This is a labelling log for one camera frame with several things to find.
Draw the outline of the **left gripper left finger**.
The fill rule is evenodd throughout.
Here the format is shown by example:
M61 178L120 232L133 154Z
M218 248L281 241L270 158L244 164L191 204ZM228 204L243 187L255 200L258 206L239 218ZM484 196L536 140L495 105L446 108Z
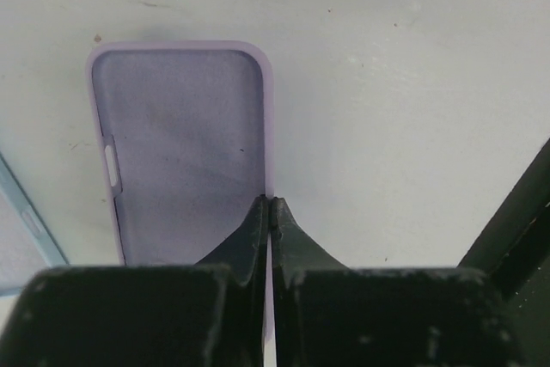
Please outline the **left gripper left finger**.
M15 304L18 366L261 366L269 201L194 265L39 272Z

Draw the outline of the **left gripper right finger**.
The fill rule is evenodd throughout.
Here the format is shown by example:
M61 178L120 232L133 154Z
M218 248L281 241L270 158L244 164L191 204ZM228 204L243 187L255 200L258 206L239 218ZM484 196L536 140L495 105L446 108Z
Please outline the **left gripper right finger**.
M471 268L344 266L272 201L280 366L524 366L504 304Z

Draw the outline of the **lavender phone case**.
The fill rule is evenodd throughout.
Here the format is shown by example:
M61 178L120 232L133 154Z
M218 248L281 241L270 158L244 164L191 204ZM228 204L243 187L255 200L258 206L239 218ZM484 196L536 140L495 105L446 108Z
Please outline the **lavender phone case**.
M236 41L103 46L90 96L121 266L194 265L271 205L272 73Z

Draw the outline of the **light blue phone case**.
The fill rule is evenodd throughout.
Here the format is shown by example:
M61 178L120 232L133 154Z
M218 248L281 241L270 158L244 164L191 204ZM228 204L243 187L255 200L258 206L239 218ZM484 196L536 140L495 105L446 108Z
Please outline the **light blue phone case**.
M16 295L35 273L68 264L9 165L1 161L1 295Z

